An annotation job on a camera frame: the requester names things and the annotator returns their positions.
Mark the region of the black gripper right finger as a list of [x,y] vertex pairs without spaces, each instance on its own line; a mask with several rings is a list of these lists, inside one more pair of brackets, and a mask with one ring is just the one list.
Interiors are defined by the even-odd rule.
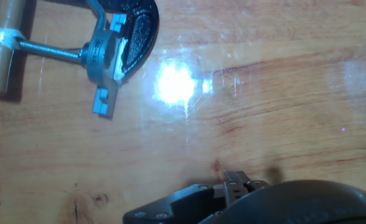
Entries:
[[227,207],[245,195],[269,186],[264,180],[250,179],[244,171],[225,171],[223,180],[223,191]]

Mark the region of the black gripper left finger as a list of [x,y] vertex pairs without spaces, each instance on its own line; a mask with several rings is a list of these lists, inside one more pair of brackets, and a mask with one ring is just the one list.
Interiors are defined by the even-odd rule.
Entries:
[[123,224],[200,223],[225,207],[221,187],[194,184],[125,213]]

